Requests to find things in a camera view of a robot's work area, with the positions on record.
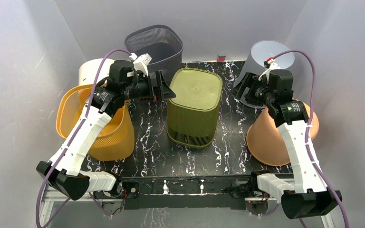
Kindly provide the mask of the olive green mesh basket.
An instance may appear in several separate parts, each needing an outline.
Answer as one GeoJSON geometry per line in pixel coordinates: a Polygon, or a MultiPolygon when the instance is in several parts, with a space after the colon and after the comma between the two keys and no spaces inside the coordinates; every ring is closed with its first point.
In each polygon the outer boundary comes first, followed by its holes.
{"type": "Polygon", "coordinates": [[[170,88],[176,94],[167,102],[170,140],[197,149],[209,146],[218,125],[223,79],[210,71],[181,68],[170,88]]]}

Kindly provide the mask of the orange round plastic bucket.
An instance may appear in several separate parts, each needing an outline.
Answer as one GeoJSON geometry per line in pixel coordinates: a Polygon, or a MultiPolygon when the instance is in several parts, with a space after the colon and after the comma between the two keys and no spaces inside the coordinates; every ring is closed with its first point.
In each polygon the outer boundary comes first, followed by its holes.
{"type": "Polygon", "coordinates": [[[246,143],[252,156],[263,164],[284,166],[290,163],[284,140],[267,108],[248,129],[246,143]]]}

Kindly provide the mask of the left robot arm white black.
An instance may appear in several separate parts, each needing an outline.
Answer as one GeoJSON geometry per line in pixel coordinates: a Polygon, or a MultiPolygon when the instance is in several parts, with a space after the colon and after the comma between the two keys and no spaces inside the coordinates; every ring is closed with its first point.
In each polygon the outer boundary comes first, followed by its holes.
{"type": "Polygon", "coordinates": [[[70,135],[48,161],[40,161],[36,167],[44,179],[42,188],[49,185],[71,200],[94,191],[105,191],[112,198],[122,194],[123,185],[114,174],[81,171],[81,166],[99,134],[127,100],[157,102],[175,98],[160,70],[151,78],[146,64],[138,66],[137,62],[116,60],[107,77],[94,80],[70,135]]]}

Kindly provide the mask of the yellow mesh basket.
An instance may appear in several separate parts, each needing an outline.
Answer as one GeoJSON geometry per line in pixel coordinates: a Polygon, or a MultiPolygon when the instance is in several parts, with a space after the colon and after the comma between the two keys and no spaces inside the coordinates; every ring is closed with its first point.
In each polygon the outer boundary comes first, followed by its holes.
{"type": "MultiPolygon", "coordinates": [[[[56,119],[56,130],[62,138],[66,139],[76,125],[91,88],[91,84],[76,86],[62,97],[56,119]]],[[[134,144],[134,127],[125,101],[99,133],[88,154],[99,161],[121,160],[133,153],[134,144]]]]}

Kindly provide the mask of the light grey round bucket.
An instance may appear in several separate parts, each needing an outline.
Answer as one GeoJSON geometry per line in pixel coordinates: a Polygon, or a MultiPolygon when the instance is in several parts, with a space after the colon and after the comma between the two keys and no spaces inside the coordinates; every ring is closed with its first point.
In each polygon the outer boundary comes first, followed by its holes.
{"type": "MultiPolygon", "coordinates": [[[[238,78],[234,82],[234,89],[236,91],[239,90],[241,84],[244,82],[244,77],[247,72],[254,73],[256,75],[260,75],[263,73],[266,69],[264,67],[264,61],[267,60],[270,57],[274,57],[279,53],[282,53],[284,51],[290,50],[289,47],[287,47],[285,44],[280,43],[278,41],[274,40],[264,40],[259,41],[255,43],[250,51],[250,54],[248,55],[244,66],[241,69],[241,72],[238,76],[238,78]]],[[[293,65],[295,61],[295,55],[294,53],[288,53],[284,54],[280,57],[278,57],[275,62],[278,64],[278,66],[282,69],[287,69],[290,66],[293,65]]],[[[257,108],[257,109],[263,109],[265,106],[261,106],[259,104],[256,104],[253,101],[247,102],[244,100],[244,95],[249,91],[249,88],[246,88],[244,90],[243,95],[239,100],[242,104],[245,106],[251,107],[251,108],[257,108]]]]}

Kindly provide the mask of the grey mesh basket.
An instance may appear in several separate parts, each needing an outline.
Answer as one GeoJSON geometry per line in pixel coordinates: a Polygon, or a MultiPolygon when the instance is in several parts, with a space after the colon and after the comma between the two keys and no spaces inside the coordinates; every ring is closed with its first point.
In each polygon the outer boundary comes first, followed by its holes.
{"type": "Polygon", "coordinates": [[[149,54],[150,77],[161,71],[164,80],[170,84],[174,74],[182,68],[183,42],[166,25],[152,25],[129,34],[124,41],[126,49],[138,56],[149,54]]]}

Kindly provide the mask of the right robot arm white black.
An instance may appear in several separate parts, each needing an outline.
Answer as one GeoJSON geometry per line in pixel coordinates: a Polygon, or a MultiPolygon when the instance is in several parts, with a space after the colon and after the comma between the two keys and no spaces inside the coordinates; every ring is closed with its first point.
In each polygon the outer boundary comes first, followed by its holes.
{"type": "Polygon", "coordinates": [[[288,152],[294,182],[290,184],[268,171],[253,171],[247,182],[236,182],[221,192],[234,198],[265,193],[277,200],[289,219],[325,216],[339,205],[342,195],[328,188],[315,169],[317,161],[310,159],[314,149],[306,129],[311,115],[301,101],[293,99],[292,84],[293,75],[285,69],[271,70],[268,76],[247,72],[237,97],[268,108],[288,152]]]}

